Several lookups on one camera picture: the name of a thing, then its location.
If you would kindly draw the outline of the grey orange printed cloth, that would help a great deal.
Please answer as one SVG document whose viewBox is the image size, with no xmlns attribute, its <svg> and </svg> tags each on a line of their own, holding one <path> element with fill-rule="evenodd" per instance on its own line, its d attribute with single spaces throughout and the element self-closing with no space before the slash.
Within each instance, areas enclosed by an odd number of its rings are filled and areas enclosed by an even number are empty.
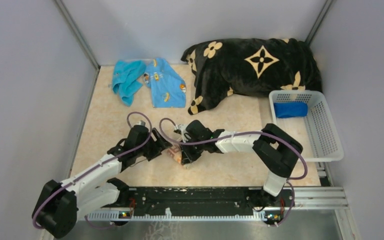
<svg viewBox="0 0 384 240">
<path fill-rule="evenodd" d="M 173 158 L 175 162 L 181 165 L 183 168 L 188 169 L 191 166 L 190 162 L 183 160 L 182 150 L 178 146 L 172 146 L 168 148 L 167 154 Z"/>
</svg>

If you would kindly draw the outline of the teal small cloth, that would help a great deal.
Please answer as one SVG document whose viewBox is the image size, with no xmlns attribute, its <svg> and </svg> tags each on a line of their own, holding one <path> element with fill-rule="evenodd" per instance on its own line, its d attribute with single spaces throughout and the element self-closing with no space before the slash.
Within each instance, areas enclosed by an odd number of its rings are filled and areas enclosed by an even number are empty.
<svg viewBox="0 0 384 240">
<path fill-rule="evenodd" d="M 121 102 L 130 107 L 135 94 L 143 84 L 138 79 L 145 73 L 146 64 L 142 60 L 119 60 L 114 66 L 111 88 Z"/>
</svg>

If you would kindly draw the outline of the dark blue towel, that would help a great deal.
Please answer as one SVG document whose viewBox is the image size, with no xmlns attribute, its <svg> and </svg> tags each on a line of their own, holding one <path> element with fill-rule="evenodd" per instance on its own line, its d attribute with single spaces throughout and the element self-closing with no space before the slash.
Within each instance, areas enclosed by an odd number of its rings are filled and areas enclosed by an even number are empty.
<svg viewBox="0 0 384 240">
<path fill-rule="evenodd" d="M 305 102 L 276 102 L 273 104 L 276 118 L 306 117 L 308 105 Z"/>
</svg>

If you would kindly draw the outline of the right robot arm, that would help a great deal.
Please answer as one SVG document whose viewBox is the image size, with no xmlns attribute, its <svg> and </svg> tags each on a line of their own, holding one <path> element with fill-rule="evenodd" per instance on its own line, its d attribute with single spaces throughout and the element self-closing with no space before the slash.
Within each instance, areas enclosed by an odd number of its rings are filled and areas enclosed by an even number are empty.
<svg viewBox="0 0 384 240">
<path fill-rule="evenodd" d="M 256 154 L 268 168 L 261 193 L 267 206 L 275 206 L 281 200 L 281 190 L 303 152 L 297 140 L 273 123 L 266 124 L 260 131 L 233 132 L 212 131 L 194 120 L 188 125 L 177 125 L 174 131 L 181 135 L 182 157 L 188 164 L 195 162 L 203 152 Z"/>
</svg>

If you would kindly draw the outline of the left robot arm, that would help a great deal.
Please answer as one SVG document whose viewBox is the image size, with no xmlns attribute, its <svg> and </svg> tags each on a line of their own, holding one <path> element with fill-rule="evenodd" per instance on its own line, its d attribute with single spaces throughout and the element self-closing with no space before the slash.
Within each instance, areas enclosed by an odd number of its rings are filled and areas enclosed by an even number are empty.
<svg viewBox="0 0 384 240">
<path fill-rule="evenodd" d="M 42 188 L 32 213 L 32 223 L 56 239 L 66 236 L 76 223 L 102 207 L 134 208 L 129 186 L 116 178 L 140 157 L 151 161 L 172 144 L 156 128 L 134 125 L 126 138 L 110 148 L 84 171 L 62 181 L 50 180 Z"/>
</svg>

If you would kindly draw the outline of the light blue printed towel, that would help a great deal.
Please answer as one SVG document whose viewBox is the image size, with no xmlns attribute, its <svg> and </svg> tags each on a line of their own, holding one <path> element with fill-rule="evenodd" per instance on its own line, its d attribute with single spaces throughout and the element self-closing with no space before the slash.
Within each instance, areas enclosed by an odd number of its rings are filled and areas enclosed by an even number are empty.
<svg viewBox="0 0 384 240">
<path fill-rule="evenodd" d="M 186 83 L 166 59 L 157 57 L 145 68 L 144 82 L 151 92 L 155 108 L 184 108 L 186 106 Z"/>
</svg>

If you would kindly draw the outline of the black floral plush blanket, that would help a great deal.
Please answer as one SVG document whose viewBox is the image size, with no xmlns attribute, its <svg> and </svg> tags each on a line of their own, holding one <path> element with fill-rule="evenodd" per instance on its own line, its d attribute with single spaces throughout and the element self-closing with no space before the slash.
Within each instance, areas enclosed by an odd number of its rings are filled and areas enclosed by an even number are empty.
<svg viewBox="0 0 384 240">
<path fill-rule="evenodd" d="M 295 38 L 205 41 L 187 48 L 181 61 L 194 75 L 189 115 L 212 110 L 234 94 L 266 98 L 277 90 L 323 90 L 310 46 Z"/>
</svg>

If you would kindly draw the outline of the white plastic basket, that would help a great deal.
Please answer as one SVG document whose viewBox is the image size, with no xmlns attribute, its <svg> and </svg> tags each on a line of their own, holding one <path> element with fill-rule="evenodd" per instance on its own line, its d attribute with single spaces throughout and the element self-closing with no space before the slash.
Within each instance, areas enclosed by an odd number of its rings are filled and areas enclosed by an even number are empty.
<svg viewBox="0 0 384 240">
<path fill-rule="evenodd" d="M 284 130 L 303 147 L 306 162 L 335 162 L 345 153 L 325 96 L 311 90 L 274 90 L 269 94 L 272 123 Z M 305 103 L 307 115 L 279 118 L 275 104 Z"/>
</svg>

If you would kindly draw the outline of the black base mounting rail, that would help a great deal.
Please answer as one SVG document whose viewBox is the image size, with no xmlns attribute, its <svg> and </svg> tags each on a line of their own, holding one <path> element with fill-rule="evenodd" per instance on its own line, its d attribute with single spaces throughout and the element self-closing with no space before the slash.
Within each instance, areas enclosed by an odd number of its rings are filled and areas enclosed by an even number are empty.
<svg viewBox="0 0 384 240">
<path fill-rule="evenodd" d="M 295 193 L 278 196 L 261 187 L 136 187 L 123 190 L 106 209 L 120 209 L 120 218 L 136 221 L 263 221 L 280 222 L 295 206 Z"/>
</svg>

